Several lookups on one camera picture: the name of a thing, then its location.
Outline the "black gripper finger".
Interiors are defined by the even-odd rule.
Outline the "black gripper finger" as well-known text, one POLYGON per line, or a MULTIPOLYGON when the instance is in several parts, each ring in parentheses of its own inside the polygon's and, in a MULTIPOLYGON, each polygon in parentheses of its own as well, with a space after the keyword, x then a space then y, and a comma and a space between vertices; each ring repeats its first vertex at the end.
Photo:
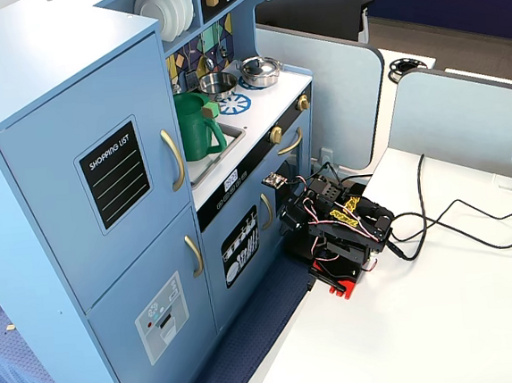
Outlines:
POLYGON ((301 237, 300 251, 301 251, 301 256, 305 260, 310 260, 313 258, 312 247, 313 247, 315 241, 316 241, 316 236, 312 236, 310 234, 301 237))
POLYGON ((285 238, 286 252, 288 256, 295 258, 303 257, 302 240, 300 234, 289 234, 285 238))

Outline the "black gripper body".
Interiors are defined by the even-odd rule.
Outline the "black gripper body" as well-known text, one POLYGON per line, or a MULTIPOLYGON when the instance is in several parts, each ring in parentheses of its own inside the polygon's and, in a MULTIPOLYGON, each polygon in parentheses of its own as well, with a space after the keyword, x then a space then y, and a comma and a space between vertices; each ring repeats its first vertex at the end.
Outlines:
POLYGON ((288 235, 290 232, 298 231, 314 221, 314 212, 307 210, 304 202, 311 199, 311 192, 302 192, 301 194, 290 194, 281 206, 279 214, 280 234, 288 235))

